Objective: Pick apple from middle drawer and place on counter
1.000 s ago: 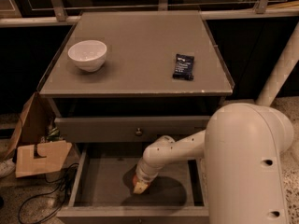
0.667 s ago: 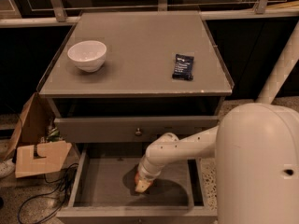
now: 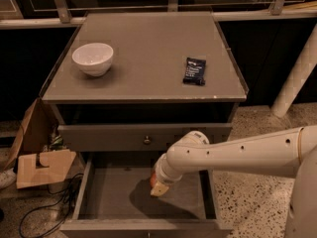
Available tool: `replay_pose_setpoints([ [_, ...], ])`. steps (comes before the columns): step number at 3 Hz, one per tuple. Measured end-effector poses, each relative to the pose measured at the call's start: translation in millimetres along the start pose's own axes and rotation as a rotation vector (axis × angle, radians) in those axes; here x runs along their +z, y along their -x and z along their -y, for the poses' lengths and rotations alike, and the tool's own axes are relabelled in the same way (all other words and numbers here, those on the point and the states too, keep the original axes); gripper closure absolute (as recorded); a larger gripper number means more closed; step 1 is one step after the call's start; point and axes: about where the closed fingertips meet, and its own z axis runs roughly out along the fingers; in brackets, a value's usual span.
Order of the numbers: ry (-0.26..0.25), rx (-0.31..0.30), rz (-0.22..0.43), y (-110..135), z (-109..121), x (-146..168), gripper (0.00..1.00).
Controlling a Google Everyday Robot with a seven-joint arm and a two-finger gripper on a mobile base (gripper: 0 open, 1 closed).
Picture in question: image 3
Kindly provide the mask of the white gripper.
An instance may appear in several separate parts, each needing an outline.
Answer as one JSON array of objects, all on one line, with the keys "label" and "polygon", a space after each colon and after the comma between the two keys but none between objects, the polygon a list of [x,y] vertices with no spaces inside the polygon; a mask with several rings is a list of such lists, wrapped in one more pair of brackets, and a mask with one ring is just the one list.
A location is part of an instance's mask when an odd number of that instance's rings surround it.
[{"label": "white gripper", "polygon": [[156,183],[151,189],[151,196],[160,197],[164,195],[169,187],[180,181],[182,173],[175,170],[167,161],[167,155],[161,155],[155,164]]}]

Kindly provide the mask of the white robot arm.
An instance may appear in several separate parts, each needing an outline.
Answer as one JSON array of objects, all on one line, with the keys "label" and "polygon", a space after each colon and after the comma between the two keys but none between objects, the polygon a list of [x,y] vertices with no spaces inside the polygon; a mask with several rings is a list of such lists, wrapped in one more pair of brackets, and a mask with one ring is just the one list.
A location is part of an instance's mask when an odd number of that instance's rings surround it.
[{"label": "white robot arm", "polygon": [[317,126],[211,144],[191,131],[157,160],[151,195],[162,196],[188,173],[214,170],[294,178],[285,238],[317,237]]}]

